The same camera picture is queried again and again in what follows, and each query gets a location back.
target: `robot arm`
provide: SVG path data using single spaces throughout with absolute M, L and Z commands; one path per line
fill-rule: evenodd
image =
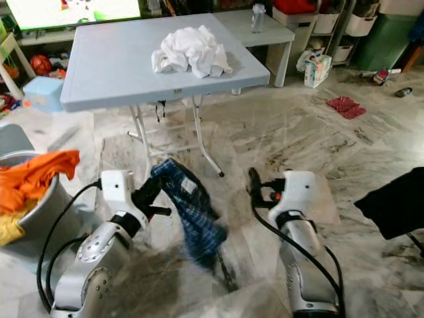
M 171 212 L 150 206 L 159 194 L 160 180 L 149 179 L 135 191 L 130 172 L 109 170 L 102 172 L 101 185 L 105 201 L 116 213 L 78 248 L 74 262 L 56 287 L 52 318 L 98 317 L 113 278 L 129 262 L 135 234 L 147 228 L 153 214 Z
M 334 262 L 308 218 L 320 191 L 317 176 L 312 172 L 287 171 L 285 179 L 262 184 L 256 170 L 250 169 L 249 175 L 253 207 L 269 208 L 270 224 L 298 243 L 329 273 L 334 273 Z M 260 191 L 264 186 L 274 189 L 273 201 L 264 201 Z M 286 240 L 282 240 L 280 258 L 286 268 L 293 317 L 339 317 L 337 295 L 323 273 Z

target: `white table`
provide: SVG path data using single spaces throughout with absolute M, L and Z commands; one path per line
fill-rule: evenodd
M 151 55 L 168 33 L 201 25 L 211 29 L 217 42 L 224 44 L 234 72 L 203 79 L 191 72 L 155 74 Z M 146 152 L 146 177 L 150 175 L 152 157 L 195 147 L 200 148 L 223 176 L 223 171 L 206 152 L 201 137 L 199 113 L 203 95 L 229 88 L 266 85 L 269 78 L 269 71 L 212 14 L 86 25 L 76 31 L 60 100 L 69 112 L 130 105 L 136 137 Z M 199 103 L 195 102 L 195 95 L 202 95 Z M 189 96 L 198 143 L 152 154 L 140 104 Z
M 283 87 L 295 34 L 268 15 L 264 15 L 262 32 L 252 33 L 252 10 L 227 11 L 213 15 L 247 48 L 285 43 L 274 84 L 276 87 Z

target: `green container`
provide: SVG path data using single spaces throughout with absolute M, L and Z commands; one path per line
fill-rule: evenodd
M 379 15 L 370 34 L 361 39 L 353 63 L 363 71 L 391 69 L 407 48 L 417 17 Z

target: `blue container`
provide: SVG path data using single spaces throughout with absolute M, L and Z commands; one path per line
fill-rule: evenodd
M 63 85 L 62 79 L 37 76 L 24 86 L 24 103 L 30 101 L 31 106 L 45 113 L 63 111 L 60 103 Z

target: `storage box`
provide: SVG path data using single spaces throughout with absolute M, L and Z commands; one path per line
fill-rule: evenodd
M 366 36 L 376 22 L 377 16 L 372 18 L 361 18 L 351 15 L 346 27 L 346 33 L 350 36 Z
M 331 57 L 322 55 L 318 61 L 305 61 L 305 86 L 316 88 L 329 75 Z
M 338 18 L 338 13 L 332 15 L 318 15 L 317 22 L 315 22 L 312 32 L 315 34 L 332 33 Z
M 350 52 L 352 52 L 353 44 L 343 43 L 346 45 L 339 45 L 334 54 L 334 62 L 344 62 L 348 59 Z
M 274 20 L 277 20 L 279 23 L 295 33 L 294 41 L 291 43 L 286 73 L 287 76 L 294 76 L 297 74 L 297 60 L 306 49 L 317 15 L 315 13 L 304 15 L 285 15 L 274 7 L 272 8 L 272 16 Z M 268 47 L 266 66 L 274 75 L 278 73 L 285 45 L 288 44 L 273 44 Z
M 380 0 L 379 12 L 385 15 L 418 17 L 423 10 L 423 0 Z
M 45 113 L 63 111 L 60 103 L 64 81 L 37 76 L 24 86 L 24 105 L 33 106 Z

